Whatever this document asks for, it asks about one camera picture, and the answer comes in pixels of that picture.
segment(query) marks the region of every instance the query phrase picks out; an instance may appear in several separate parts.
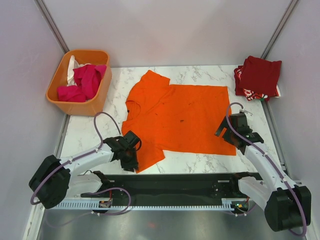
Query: white wall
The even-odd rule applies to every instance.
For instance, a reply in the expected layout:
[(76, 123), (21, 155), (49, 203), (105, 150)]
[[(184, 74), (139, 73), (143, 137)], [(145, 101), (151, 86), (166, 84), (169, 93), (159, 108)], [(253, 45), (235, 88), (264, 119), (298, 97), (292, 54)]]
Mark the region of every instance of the white wall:
[(21, 240), (29, 180), (64, 119), (45, 99), (63, 52), (33, 0), (2, 1), (0, 23), (0, 240)]
[(279, 36), (268, 60), (282, 60), (282, 98), (270, 101), (285, 160), (293, 177), (312, 193), (320, 224), (320, 2), (303, 0)]
[(70, 49), (112, 67), (236, 65), (260, 57), (290, 0), (44, 0)]

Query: gray floor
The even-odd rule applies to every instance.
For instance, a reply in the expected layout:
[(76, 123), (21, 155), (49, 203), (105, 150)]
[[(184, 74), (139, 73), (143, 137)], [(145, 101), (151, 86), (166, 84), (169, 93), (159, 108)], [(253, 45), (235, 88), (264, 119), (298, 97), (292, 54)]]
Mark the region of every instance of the gray floor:
[[(58, 225), (85, 213), (47, 210)], [(301, 240), (287, 230), (273, 232), (256, 207), (246, 217), (217, 211), (131, 211), (118, 216), (84, 216), (55, 229), (42, 223), (38, 240)]]

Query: orange shirt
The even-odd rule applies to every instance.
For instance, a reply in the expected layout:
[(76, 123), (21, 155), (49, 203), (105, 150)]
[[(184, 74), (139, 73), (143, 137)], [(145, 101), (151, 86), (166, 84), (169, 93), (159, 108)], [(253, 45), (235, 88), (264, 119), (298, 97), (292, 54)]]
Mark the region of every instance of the orange shirt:
[(139, 172), (163, 160), (163, 150), (236, 155), (236, 148), (215, 136), (229, 105), (225, 86), (175, 85), (148, 71), (126, 100), (122, 133), (133, 131), (142, 141)]

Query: orange container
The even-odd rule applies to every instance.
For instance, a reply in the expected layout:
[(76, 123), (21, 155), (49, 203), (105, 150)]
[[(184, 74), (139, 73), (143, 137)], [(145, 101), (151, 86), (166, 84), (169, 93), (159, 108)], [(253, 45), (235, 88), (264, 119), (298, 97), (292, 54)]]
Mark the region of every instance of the orange container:
[[(69, 102), (59, 101), (57, 87), (67, 85), (67, 74), (70, 57), (74, 55), (79, 64), (106, 65), (105, 74), (101, 80), (98, 92), (89, 101), (86, 102)], [(57, 105), (62, 111), (69, 115), (94, 116), (101, 112), (107, 98), (108, 89), (112, 78), (111, 68), (109, 65), (109, 55), (101, 50), (76, 49), (67, 52), (46, 91), (46, 98), (53, 104)]]

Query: white marble surface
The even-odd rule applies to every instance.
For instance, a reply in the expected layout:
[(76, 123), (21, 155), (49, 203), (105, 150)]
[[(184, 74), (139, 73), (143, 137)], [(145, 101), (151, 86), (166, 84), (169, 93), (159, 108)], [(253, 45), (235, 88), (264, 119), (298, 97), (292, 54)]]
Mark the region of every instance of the white marble surface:
[[(268, 152), (279, 162), (276, 148), (260, 101), (247, 101), (245, 97), (235, 95), (233, 70), (236, 65), (220, 66), (165, 66), (165, 67), (123, 67), (112, 69), (112, 81), (104, 104), (104, 111), (111, 114), (119, 127), (127, 119), (126, 99), (131, 88), (142, 75), (152, 70), (167, 78), (171, 84), (227, 86), (229, 101), (239, 102), (253, 113), (248, 124), (258, 132), (268, 146)], [(239, 112), (239, 106), (232, 106), (232, 112)], [(118, 136), (118, 131), (106, 115), (97, 117), (97, 126), (103, 138)], [(62, 157), (71, 156), (99, 144), (93, 117), (71, 116), (67, 128)], [(236, 156), (196, 154), (164, 151), (165, 159), (139, 174), (189, 174), (189, 173), (234, 173), (256, 172), (257, 170), (239, 150)], [(119, 161), (102, 164), (94, 168), (104, 174), (130, 174), (123, 171)]]

